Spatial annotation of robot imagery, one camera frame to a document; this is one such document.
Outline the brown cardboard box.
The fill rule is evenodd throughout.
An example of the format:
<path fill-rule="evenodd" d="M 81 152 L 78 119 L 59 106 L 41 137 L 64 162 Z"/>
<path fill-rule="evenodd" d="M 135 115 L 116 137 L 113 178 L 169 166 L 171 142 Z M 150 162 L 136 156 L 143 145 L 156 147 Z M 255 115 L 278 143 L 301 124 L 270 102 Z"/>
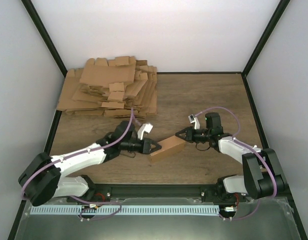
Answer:
<path fill-rule="evenodd" d="M 159 144 L 161 149 L 149 155 L 149 161 L 152 164 L 181 152 L 186 145 L 186 141 L 174 135 L 160 141 Z"/>

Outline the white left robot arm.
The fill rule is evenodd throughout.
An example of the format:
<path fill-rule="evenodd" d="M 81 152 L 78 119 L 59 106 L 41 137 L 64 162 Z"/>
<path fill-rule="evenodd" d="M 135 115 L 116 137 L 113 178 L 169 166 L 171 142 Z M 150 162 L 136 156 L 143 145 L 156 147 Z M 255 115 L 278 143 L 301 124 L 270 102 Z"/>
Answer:
<path fill-rule="evenodd" d="M 131 121 L 124 120 L 113 132 L 83 149 L 53 156 L 39 153 L 18 178 L 21 197 L 34 207 L 60 197 L 91 202 L 96 196 L 95 183 L 87 175 L 71 174 L 113 160 L 122 151 L 150 155 L 160 150 L 159 143 L 145 137 L 152 128 L 145 123 L 136 130 Z"/>

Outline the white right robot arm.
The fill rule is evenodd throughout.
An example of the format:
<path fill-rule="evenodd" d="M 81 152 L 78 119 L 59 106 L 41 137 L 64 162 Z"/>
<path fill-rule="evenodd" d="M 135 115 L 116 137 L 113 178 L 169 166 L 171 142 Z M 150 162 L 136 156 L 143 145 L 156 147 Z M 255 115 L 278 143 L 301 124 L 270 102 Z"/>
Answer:
<path fill-rule="evenodd" d="M 223 202 L 234 194 L 248 195 L 254 200 L 275 197 L 288 188 L 288 182 L 276 152 L 239 141 L 225 133 L 217 112 L 205 114 L 206 127 L 201 128 L 196 116 L 190 115 L 192 126 L 176 132 L 176 137 L 188 143 L 208 143 L 209 148 L 227 155 L 242 165 L 242 175 L 229 175 L 217 180 L 216 195 Z"/>

